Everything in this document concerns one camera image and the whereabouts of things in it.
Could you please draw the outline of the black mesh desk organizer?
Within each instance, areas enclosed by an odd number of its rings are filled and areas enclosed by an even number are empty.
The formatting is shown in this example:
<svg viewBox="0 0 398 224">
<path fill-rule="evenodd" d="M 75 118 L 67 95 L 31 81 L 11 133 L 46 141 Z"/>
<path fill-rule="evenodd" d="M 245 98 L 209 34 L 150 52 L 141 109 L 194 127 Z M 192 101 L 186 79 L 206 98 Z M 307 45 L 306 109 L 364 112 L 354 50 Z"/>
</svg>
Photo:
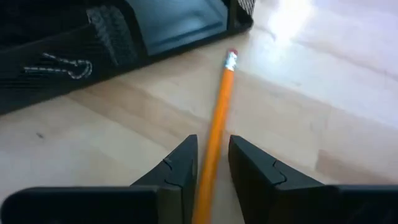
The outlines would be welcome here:
<svg viewBox="0 0 398 224">
<path fill-rule="evenodd" d="M 253 25 L 256 0 L 0 0 L 0 115 L 142 68 Z M 89 60 L 89 77 L 26 73 Z"/>
</svg>

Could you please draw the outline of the orange pencil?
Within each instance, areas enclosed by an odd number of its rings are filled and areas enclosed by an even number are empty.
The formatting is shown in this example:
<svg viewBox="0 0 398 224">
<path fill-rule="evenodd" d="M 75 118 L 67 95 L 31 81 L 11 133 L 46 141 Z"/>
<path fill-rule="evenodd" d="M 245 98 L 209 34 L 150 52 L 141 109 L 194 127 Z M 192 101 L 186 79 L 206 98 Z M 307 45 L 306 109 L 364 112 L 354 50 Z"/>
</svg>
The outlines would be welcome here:
<svg viewBox="0 0 398 224">
<path fill-rule="evenodd" d="M 229 49 L 226 53 L 218 97 L 206 144 L 206 152 L 193 209 L 192 224 L 209 224 L 210 222 L 213 189 L 221 155 L 221 142 L 229 111 L 237 59 L 238 51 Z"/>
</svg>

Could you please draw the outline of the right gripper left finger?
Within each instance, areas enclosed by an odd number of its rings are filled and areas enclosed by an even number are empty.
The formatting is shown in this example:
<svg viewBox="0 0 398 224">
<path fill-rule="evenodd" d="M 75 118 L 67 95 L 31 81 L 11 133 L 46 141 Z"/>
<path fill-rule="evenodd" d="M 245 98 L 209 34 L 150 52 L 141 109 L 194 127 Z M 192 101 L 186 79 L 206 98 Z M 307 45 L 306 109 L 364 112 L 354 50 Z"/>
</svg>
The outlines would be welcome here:
<svg viewBox="0 0 398 224">
<path fill-rule="evenodd" d="M 189 135 L 129 186 L 32 187 L 8 196 L 2 224 L 191 224 L 198 138 Z"/>
</svg>

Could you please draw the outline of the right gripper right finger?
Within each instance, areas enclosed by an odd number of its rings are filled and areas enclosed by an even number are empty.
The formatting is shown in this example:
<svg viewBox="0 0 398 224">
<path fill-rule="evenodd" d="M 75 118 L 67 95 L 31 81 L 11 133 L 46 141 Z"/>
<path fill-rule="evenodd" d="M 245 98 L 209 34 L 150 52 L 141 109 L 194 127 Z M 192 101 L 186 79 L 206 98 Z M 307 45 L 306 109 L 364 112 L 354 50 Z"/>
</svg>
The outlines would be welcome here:
<svg viewBox="0 0 398 224">
<path fill-rule="evenodd" d="M 323 184 L 237 135 L 228 160 L 245 224 L 398 224 L 398 185 Z"/>
</svg>

